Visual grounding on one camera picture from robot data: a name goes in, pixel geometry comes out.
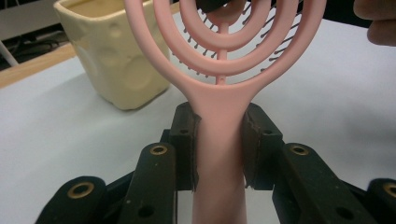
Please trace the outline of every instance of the white tabletop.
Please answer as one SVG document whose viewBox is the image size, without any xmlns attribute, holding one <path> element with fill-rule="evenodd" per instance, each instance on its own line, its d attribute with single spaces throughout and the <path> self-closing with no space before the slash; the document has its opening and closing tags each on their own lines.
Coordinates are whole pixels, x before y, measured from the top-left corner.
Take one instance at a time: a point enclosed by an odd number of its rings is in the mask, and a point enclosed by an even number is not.
<svg viewBox="0 0 396 224">
<path fill-rule="evenodd" d="M 324 21 L 301 60 L 253 103 L 285 142 L 311 146 L 341 179 L 366 189 L 373 178 L 396 178 L 395 59 L 396 48 L 368 43 L 364 29 Z M 0 223 L 35 222 L 75 177 L 110 183 L 130 173 L 185 101 L 171 86 L 141 109 L 120 111 L 95 93 L 77 58 L 1 89 Z M 188 223 L 191 194 L 179 204 L 179 223 Z M 271 192 L 248 190 L 247 209 L 249 223 L 278 222 Z"/>
</svg>

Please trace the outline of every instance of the person's finger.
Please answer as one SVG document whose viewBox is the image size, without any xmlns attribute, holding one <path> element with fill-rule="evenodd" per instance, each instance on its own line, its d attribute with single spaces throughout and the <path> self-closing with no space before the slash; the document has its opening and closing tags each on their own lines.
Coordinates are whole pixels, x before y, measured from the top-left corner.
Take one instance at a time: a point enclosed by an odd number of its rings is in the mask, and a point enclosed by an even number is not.
<svg viewBox="0 0 396 224">
<path fill-rule="evenodd" d="M 355 0 L 355 14 L 366 20 L 396 20 L 395 0 Z"/>
<path fill-rule="evenodd" d="M 367 37 L 374 44 L 396 47 L 396 20 L 373 21 Z"/>
</svg>

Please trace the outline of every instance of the textured ceramic planter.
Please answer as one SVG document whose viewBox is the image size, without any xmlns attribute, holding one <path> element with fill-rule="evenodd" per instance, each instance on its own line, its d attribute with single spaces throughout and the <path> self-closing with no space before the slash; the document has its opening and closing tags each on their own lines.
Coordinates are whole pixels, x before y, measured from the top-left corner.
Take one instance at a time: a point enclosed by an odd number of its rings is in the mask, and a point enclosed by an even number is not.
<svg viewBox="0 0 396 224">
<path fill-rule="evenodd" d="M 148 26 L 163 54 L 168 47 L 143 3 Z M 144 105 L 169 86 L 134 41 L 122 0 L 61 0 L 54 5 L 93 87 L 119 109 Z"/>
</svg>

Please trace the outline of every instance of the white table surface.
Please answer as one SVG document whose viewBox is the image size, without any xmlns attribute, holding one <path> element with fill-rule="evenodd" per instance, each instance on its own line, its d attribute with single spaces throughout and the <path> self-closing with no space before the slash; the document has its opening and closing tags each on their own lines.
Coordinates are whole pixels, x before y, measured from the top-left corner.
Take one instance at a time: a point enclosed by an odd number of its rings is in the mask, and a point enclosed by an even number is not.
<svg viewBox="0 0 396 224">
<path fill-rule="evenodd" d="M 311 146 L 343 180 L 366 189 L 396 178 L 396 48 L 366 30 L 324 21 L 305 55 L 261 91 L 285 142 Z M 134 170 L 140 150 L 170 128 L 185 97 L 173 86 L 149 105 L 120 111 L 93 90 L 79 60 L 0 89 L 0 223 L 34 223 L 65 182 L 110 183 Z M 278 223 L 271 192 L 247 191 L 249 223 Z M 179 223 L 191 218 L 180 193 Z"/>
</svg>

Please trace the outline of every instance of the pink hairbrush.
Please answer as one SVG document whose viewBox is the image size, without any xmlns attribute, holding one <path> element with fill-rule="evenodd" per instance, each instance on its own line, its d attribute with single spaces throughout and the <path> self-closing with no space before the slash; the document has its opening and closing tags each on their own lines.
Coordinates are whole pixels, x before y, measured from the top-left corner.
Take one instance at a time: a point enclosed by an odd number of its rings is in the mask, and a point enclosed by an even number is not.
<svg viewBox="0 0 396 224">
<path fill-rule="evenodd" d="M 216 79 L 215 84 L 209 84 L 186 76 L 158 49 L 145 21 L 142 0 L 125 1 L 128 20 L 140 48 L 156 69 L 183 92 L 194 113 L 201 117 L 196 146 L 199 183 L 194 192 L 192 223 L 247 223 L 241 121 L 253 97 L 298 60 L 318 29 L 326 0 L 305 0 L 297 25 L 294 22 L 296 14 L 300 14 L 300 2 L 277 0 L 275 9 L 271 0 L 252 0 L 243 28 L 231 33 L 230 27 L 248 11 L 246 0 L 232 0 L 207 13 L 205 20 L 213 24 L 211 27 L 200 17 L 194 0 L 180 0 L 186 32 L 196 41 L 196 46 L 206 49 L 203 54 L 189 45 L 191 38 L 186 40 L 180 34 L 169 1 L 154 0 L 155 16 L 169 49 L 197 74 Z M 276 14 L 267 20 L 272 9 Z M 229 52 L 247 45 L 269 23 L 270 29 L 254 50 L 228 60 Z M 213 26 L 217 27 L 216 32 L 211 30 Z M 288 38 L 290 30 L 294 30 L 293 37 Z M 208 50 L 217 58 L 207 57 Z M 228 77 L 254 71 L 254 67 L 268 58 L 272 63 L 258 75 L 227 85 Z"/>
</svg>

